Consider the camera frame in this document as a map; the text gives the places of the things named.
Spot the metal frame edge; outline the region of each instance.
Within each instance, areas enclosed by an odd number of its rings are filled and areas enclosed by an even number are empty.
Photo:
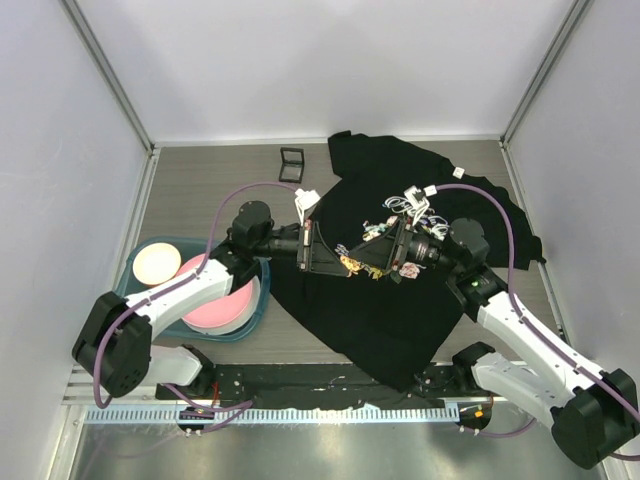
[[[513,113],[511,120],[509,120],[507,128],[500,139],[505,145],[508,145],[509,142],[513,139],[513,136],[522,123],[522,120],[524,120],[524,117],[531,108],[531,105],[538,96],[538,93],[546,83],[553,67],[556,65],[558,59],[562,55],[562,52],[564,51],[568,40],[571,38],[576,27],[584,18],[585,13],[592,4],[593,0],[574,0],[571,7],[569,7],[569,11],[565,15],[565,18],[562,21],[558,32],[551,41],[551,44],[549,45],[549,48],[544,55],[542,63],[540,63],[536,73],[531,79],[529,86],[525,90],[525,93],[520,100],[518,107]]]
[[[460,142],[474,140],[500,140],[500,134],[478,135],[397,135],[406,142]],[[300,145],[327,143],[327,137],[299,137],[299,138],[249,138],[228,140],[203,141],[165,141],[156,142],[156,147],[236,147],[240,145]]]
[[[87,18],[82,12],[82,8],[78,5],[77,0],[59,0],[60,5],[63,10],[67,14],[69,21],[75,28],[80,40],[86,47],[89,55],[93,59],[96,68],[100,72],[103,80],[111,90],[116,102],[120,106],[122,113],[124,113],[125,117],[129,121],[129,124],[133,128],[136,133],[136,136],[142,143],[145,151],[147,153],[151,153],[153,150],[153,142],[147,133],[147,130],[144,128],[138,113],[136,112],[131,100],[127,96],[118,76],[116,75],[111,63],[109,62],[104,50],[100,46],[100,42],[98,41],[93,29],[89,25]]]
[[[67,409],[67,418],[51,461],[48,480],[68,480],[71,477],[71,470],[80,445],[87,408],[82,405],[72,405],[65,408]]]
[[[153,179],[156,174],[159,159],[160,149],[154,149],[145,160],[145,164],[140,175],[140,181],[138,183],[138,193],[131,209],[129,224],[124,238],[122,239],[122,244],[120,245],[115,272],[112,276],[114,288],[118,284],[118,280],[124,271],[129,253],[134,249],[138,242],[144,213],[147,209],[147,203],[149,202],[149,195],[151,194],[151,187],[153,186]]]
[[[522,210],[524,210],[527,218],[529,220],[529,224],[531,225],[531,229],[535,233],[534,222],[531,219],[530,210],[527,208],[527,202],[524,194],[524,188],[522,187],[522,182],[520,181],[520,176],[518,174],[518,170],[513,163],[511,157],[511,151],[508,145],[505,145],[503,142],[500,143],[500,150],[502,151],[502,158],[504,159],[504,163],[507,166],[507,172],[509,173],[509,178],[511,179],[511,184],[513,185],[513,190],[516,194],[516,201]],[[546,265],[542,263],[538,263],[538,269],[540,270],[540,276],[542,277],[542,283],[544,285],[544,289],[547,292],[547,298],[549,299],[549,304],[551,306],[551,312],[553,313],[553,318],[556,321],[557,327],[564,334],[567,343],[570,342],[570,338],[565,327],[565,322],[562,316],[562,310],[560,309],[560,304],[555,294],[555,290],[553,288],[553,282],[551,281],[551,277],[549,276],[549,271]]]

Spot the white wall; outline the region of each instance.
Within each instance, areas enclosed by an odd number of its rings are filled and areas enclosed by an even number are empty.
[[[572,0],[81,0],[156,141],[501,134]]]
[[[0,6],[0,465],[42,479],[145,158],[58,2]]]
[[[512,152],[572,342],[640,385],[638,18],[594,2]]]

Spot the cable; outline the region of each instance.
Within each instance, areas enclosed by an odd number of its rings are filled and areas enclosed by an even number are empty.
[[[227,204],[227,202],[229,202],[229,200],[231,200],[231,198],[236,196],[238,193],[244,192],[245,190],[248,190],[253,187],[260,187],[260,186],[273,186],[273,187],[286,188],[287,190],[292,190],[292,191],[296,190],[295,187],[292,187],[291,185],[286,185],[283,183],[256,182],[256,183],[250,183],[248,185],[240,187],[239,189],[231,192],[229,195],[227,195],[224,198],[224,200],[222,200],[222,203],[220,204],[220,206],[218,207],[218,210],[216,211],[216,214],[213,218],[213,224],[211,225],[209,239],[207,240],[207,248],[204,253],[204,258],[202,259],[202,263],[196,269],[196,271],[191,275],[189,275],[188,277],[185,277],[183,280],[179,281],[178,283],[175,283],[165,289],[162,289],[159,292],[155,293],[154,295],[151,295],[148,299],[141,300],[135,305],[127,308],[127,310],[125,310],[122,314],[120,314],[118,318],[116,318],[116,320],[109,326],[104,336],[102,337],[102,340],[100,341],[100,345],[98,346],[98,351],[96,352],[96,359],[93,364],[93,398],[96,402],[96,405],[99,408],[103,408],[103,409],[107,408],[113,398],[111,397],[111,395],[109,395],[106,401],[104,402],[102,401],[102,397],[100,394],[100,373],[101,373],[100,370],[102,367],[102,359],[104,358],[104,353],[105,353],[105,350],[107,349],[107,344],[109,343],[109,340],[111,339],[113,334],[116,332],[118,327],[120,327],[120,325],[129,317],[129,315],[131,315],[133,312],[135,312],[142,306],[150,304],[153,300],[157,300],[163,295],[166,295],[167,293],[177,290],[178,288],[186,285],[187,283],[191,282],[194,278],[196,278],[198,275],[200,275],[202,270],[204,270],[204,267],[207,264],[207,261],[209,260],[209,254],[211,253],[211,249],[213,246],[213,236],[215,234],[216,227],[218,226],[220,213],[222,212],[222,209],[224,208],[224,206]]]
[[[444,218],[442,218],[440,215],[429,215],[427,217],[427,220],[429,220],[429,222],[431,222],[431,225],[446,225],[449,226],[449,222],[447,222]]]
[[[536,424],[536,419],[532,418],[531,420],[529,420],[529,422],[524,427],[519,428],[518,430],[514,430],[513,432],[508,432],[508,433],[485,432],[484,430],[474,430],[473,428],[469,428],[469,427],[462,427],[462,428],[464,429],[465,432],[473,433],[474,435],[477,435],[479,437],[485,437],[485,438],[513,438],[513,437],[517,437],[518,435],[528,431],[535,424]]]
[[[171,385],[170,383],[163,383],[162,386],[165,387],[167,390],[169,390],[171,393],[173,393],[176,397],[178,397],[183,402],[187,402],[193,408],[204,410],[205,412],[212,412],[212,413],[231,412],[233,410],[249,408],[251,407],[251,404],[252,404],[251,400],[247,400],[246,402],[242,402],[237,405],[233,405],[231,407],[207,407],[206,405],[199,405],[193,400],[191,400],[184,393],[178,390],[175,385]]]
[[[231,422],[233,422],[236,418],[238,418],[240,415],[242,415],[244,412],[246,412],[250,407],[251,407],[251,402],[249,402],[249,406],[248,407],[241,408],[236,413],[234,413],[229,418],[227,418],[226,420],[223,420],[220,423],[216,423],[215,425],[209,425],[208,427],[203,428],[202,430],[200,430],[200,433],[215,432],[216,430],[220,430],[221,428],[226,427]]]
[[[410,217],[416,214],[416,209],[405,197],[389,197],[384,201],[383,206],[390,209],[393,213],[406,213]]]
[[[544,343],[556,355],[558,355],[567,364],[569,364],[569,366],[571,366],[571,368],[573,368],[575,371],[583,374],[585,377],[587,377],[589,380],[591,380],[593,383],[595,383],[600,388],[602,388],[605,392],[607,392],[611,397],[613,397],[614,400],[616,400],[620,405],[622,405],[622,407],[625,410],[627,410],[631,414],[631,416],[634,418],[634,420],[636,422],[640,423],[640,412],[638,412],[633,407],[633,405],[631,405],[625,398],[623,398],[613,388],[611,388],[609,385],[607,385],[601,378],[598,378],[596,375],[592,374],[591,372],[589,372],[584,367],[581,367],[573,358],[571,358],[571,356],[567,355],[560,348],[558,348],[540,330],[538,330],[535,327],[535,325],[533,325],[533,323],[531,323],[531,320],[529,320],[524,315],[524,313],[522,312],[522,309],[520,308],[520,305],[518,305],[518,302],[516,300],[515,291],[514,291],[513,288],[511,288],[511,286],[513,285],[512,280],[513,280],[514,272],[515,272],[515,268],[514,268],[514,263],[515,263],[515,242],[513,240],[513,227],[511,225],[511,221],[509,220],[509,216],[507,215],[507,212],[504,210],[502,205],[500,205],[500,203],[495,198],[493,198],[491,195],[489,195],[487,192],[485,192],[481,188],[474,187],[473,185],[452,183],[452,184],[440,185],[440,186],[436,187],[436,190],[437,191],[443,191],[443,190],[468,190],[468,191],[471,191],[471,192],[475,192],[475,193],[478,193],[478,194],[482,195],[483,197],[485,197],[487,200],[489,200],[498,209],[498,211],[500,212],[500,215],[502,216],[502,220],[504,221],[504,224],[507,227],[507,239],[508,239],[508,243],[509,243],[509,268],[507,270],[507,284],[509,285],[509,288],[508,288],[508,292],[507,293],[509,295],[509,300],[511,302],[511,306],[513,307],[514,311],[516,312],[518,317],[520,317],[520,320],[522,320],[522,322],[527,326],[527,328],[529,328],[529,330],[540,341],[542,341],[542,343]],[[530,426],[525,426],[525,427],[523,427],[522,429],[518,430],[518,433],[524,433],[526,430],[528,430],[530,428]],[[513,436],[511,434],[499,434],[499,435],[502,435],[502,437],[500,437],[500,438],[507,438],[507,437]],[[611,456],[613,456],[614,458],[617,458],[619,460],[632,461],[632,462],[640,461],[640,455],[622,455],[622,454],[619,454],[619,453],[614,453]]]
[[[216,402],[218,401],[218,389],[219,389],[218,382],[214,383],[212,387],[213,387],[213,400],[211,400],[211,406],[215,407]]]
[[[483,405],[483,403],[486,403],[486,402],[479,403],[478,405],[471,405],[471,406],[469,406],[469,407],[461,408],[461,409],[460,409],[460,413],[462,413],[462,412],[466,412],[467,410],[470,410],[470,409],[472,409],[472,408],[477,408],[478,410],[482,410],[482,405]],[[494,403],[495,403],[495,399],[494,399],[493,394],[491,394],[491,395],[489,396],[489,407],[488,407],[488,408],[489,408],[489,410],[491,410],[491,409],[493,408],[493,404],[494,404]]]

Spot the metal floor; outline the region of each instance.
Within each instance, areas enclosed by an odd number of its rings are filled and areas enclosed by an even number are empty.
[[[527,419],[507,403],[494,407],[492,431]],[[70,480],[599,480],[581,470],[536,425],[513,439],[462,434],[450,424],[232,426],[201,438],[174,438],[172,425],[87,425]]]
[[[483,175],[505,187],[515,201],[513,187],[496,141],[452,141],[417,143],[451,159],[470,175]],[[175,147],[163,148],[144,216],[140,241],[157,235],[204,237],[213,215],[232,190],[251,182],[277,181],[280,147],[284,145]],[[303,187],[321,195],[338,182],[331,171],[326,144],[294,145],[305,149]],[[291,194],[281,189],[257,188],[238,195],[222,215],[218,239],[247,200],[260,199],[271,207],[276,224],[297,220]],[[506,277],[506,271],[497,269]],[[523,302],[546,325],[555,329],[551,308],[535,263],[528,272],[517,271],[516,290]],[[442,345],[435,361],[451,356],[476,341],[487,342],[510,359],[517,357],[492,334],[461,319]],[[181,341],[163,339],[164,345]],[[347,359],[326,347],[300,326],[272,299],[261,325],[238,343],[194,341],[197,348],[218,363],[321,363]]]

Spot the blue tray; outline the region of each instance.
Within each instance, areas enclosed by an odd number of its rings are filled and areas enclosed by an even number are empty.
[[[189,259],[204,253],[207,248],[207,241],[200,238],[186,238],[186,237],[153,237],[146,242],[138,245],[133,252],[127,258],[127,263],[118,282],[115,292],[121,297],[126,297],[134,293],[140,293],[147,290],[149,287],[140,283],[133,275],[133,259],[136,258],[138,252],[144,247],[151,245],[152,243],[164,242],[169,243],[176,247],[180,252],[183,264]],[[267,309],[267,302],[269,300],[269,289],[271,288],[271,271],[269,270],[269,262],[266,260],[260,260],[260,266],[262,267],[262,279],[260,283],[260,298],[258,299],[258,306],[253,316],[238,330],[227,333],[225,335],[207,335],[204,333],[191,330],[182,320],[175,322],[169,328],[165,329],[160,334],[161,337],[174,337],[185,338],[189,340],[207,340],[210,342],[237,342],[249,335],[260,323],[265,310]]]

